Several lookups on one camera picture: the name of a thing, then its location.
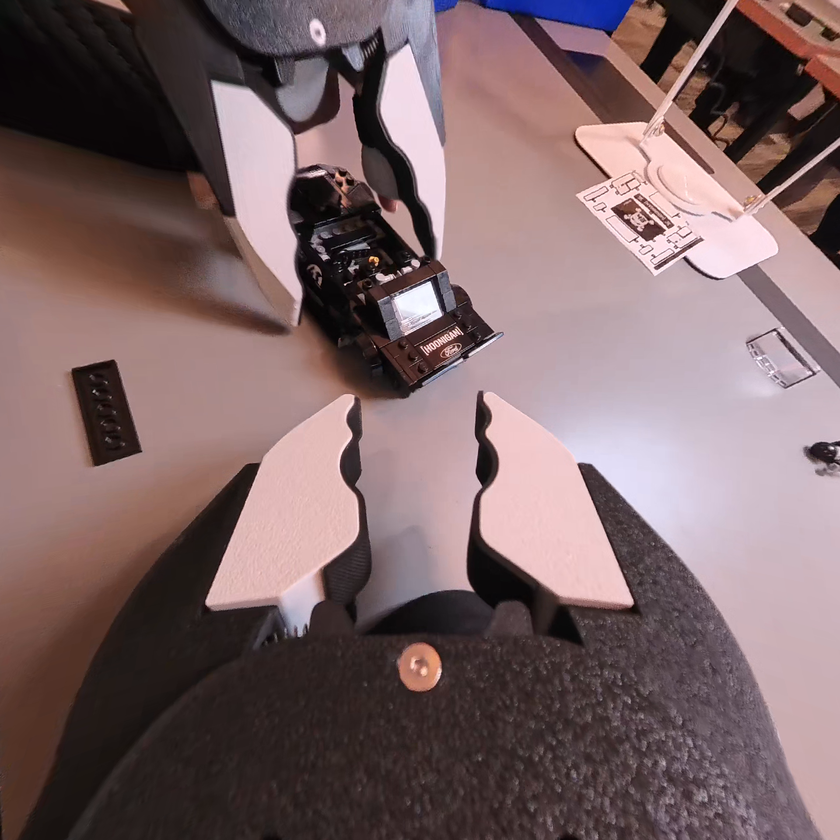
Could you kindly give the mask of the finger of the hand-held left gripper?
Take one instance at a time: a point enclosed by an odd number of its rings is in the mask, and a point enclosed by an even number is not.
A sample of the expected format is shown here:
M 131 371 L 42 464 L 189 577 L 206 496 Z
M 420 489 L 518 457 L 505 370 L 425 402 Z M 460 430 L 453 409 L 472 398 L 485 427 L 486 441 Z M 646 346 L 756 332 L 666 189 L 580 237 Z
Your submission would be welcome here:
M 439 258 L 446 205 L 445 121 L 437 48 L 363 48 L 353 95 L 364 179 L 377 197 L 407 208 L 423 254 Z
M 227 229 L 278 319 L 296 327 L 303 292 L 289 218 L 298 171 L 293 132 L 250 88 L 213 80 L 211 90 L 234 203 Z

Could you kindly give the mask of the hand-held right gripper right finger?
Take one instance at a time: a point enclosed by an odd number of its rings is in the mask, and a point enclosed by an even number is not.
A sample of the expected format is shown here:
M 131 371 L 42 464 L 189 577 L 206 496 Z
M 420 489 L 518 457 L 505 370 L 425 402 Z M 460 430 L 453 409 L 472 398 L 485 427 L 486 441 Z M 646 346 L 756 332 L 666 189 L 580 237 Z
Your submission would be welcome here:
M 634 597 L 572 453 L 493 392 L 476 402 L 469 583 L 490 606 L 518 602 L 535 631 L 569 607 L 627 611 Z

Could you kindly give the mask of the black lego car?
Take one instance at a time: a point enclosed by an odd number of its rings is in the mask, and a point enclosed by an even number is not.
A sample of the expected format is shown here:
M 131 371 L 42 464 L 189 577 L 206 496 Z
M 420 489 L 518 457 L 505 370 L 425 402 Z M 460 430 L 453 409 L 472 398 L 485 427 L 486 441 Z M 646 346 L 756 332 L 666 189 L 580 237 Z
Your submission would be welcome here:
M 347 170 L 302 168 L 290 194 L 303 302 L 338 346 L 373 375 L 415 392 L 498 341 L 437 259 L 388 224 L 373 192 Z

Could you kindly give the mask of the sticker sheet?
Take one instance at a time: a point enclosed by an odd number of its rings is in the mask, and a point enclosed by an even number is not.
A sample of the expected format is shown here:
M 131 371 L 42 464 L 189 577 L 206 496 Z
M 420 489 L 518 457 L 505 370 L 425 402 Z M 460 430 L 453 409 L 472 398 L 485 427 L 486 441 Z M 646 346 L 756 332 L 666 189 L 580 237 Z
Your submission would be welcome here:
M 640 171 L 607 178 L 576 198 L 654 276 L 704 243 Z

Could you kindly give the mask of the clear lego windshield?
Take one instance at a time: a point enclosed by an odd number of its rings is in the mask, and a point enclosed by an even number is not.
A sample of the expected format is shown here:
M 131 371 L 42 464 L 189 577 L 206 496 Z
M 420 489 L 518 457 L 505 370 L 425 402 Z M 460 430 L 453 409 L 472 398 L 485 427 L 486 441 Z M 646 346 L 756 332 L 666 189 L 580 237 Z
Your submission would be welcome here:
M 822 372 L 821 366 L 782 327 L 752 336 L 745 345 L 756 365 L 782 389 L 792 388 Z

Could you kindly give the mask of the blue storage bin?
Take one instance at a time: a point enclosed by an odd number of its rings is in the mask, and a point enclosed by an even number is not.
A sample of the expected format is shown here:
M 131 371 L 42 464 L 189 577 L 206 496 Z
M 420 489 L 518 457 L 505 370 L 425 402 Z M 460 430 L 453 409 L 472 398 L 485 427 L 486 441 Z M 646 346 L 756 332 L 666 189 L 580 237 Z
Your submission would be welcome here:
M 623 21 L 634 1 L 476 1 L 482 7 L 611 34 Z

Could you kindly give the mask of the black ridged strip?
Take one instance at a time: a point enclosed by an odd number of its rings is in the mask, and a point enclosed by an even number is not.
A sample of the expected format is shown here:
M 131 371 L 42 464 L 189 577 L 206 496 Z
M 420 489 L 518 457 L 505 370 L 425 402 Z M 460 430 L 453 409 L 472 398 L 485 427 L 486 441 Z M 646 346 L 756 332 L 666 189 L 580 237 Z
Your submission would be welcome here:
M 93 466 L 142 452 L 119 366 L 106 360 L 70 371 Z

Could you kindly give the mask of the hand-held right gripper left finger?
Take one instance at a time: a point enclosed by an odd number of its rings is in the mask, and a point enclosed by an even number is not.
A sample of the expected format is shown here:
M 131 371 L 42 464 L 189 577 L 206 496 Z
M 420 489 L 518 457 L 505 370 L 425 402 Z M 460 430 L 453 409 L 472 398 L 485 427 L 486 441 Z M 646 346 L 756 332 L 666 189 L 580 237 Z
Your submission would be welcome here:
M 214 611 L 276 606 L 310 615 L 354 603 L 371 575 L 361 476 L 361 402 L 344 394 L 262 458 L 206 595 Z

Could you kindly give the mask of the white booklet stand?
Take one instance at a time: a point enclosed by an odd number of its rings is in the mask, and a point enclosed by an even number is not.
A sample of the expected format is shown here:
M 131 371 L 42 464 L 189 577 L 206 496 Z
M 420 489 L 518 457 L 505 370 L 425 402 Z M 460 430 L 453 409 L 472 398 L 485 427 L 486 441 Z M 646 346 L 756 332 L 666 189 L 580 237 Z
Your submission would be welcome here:
M 835 139 L 774 189 L 739 201 L 667 135 L 667 112 L 737 5 L 724 3 L 647 123 L 582 125 L 574 133 L 583 152 L 608 176 L 603 186 L 579 195 L 603 223 L 622 219 L 612 201 L 633 200 L 633 221 L 646 214 L 652 224 L 665 227 L 655 234 L 637 234 L 630 224 L 614 228 L 655 274 L 687 258 L 705 276 L 725 279 L 775 256 L 776 240 L 755 214 L 838 151 Z

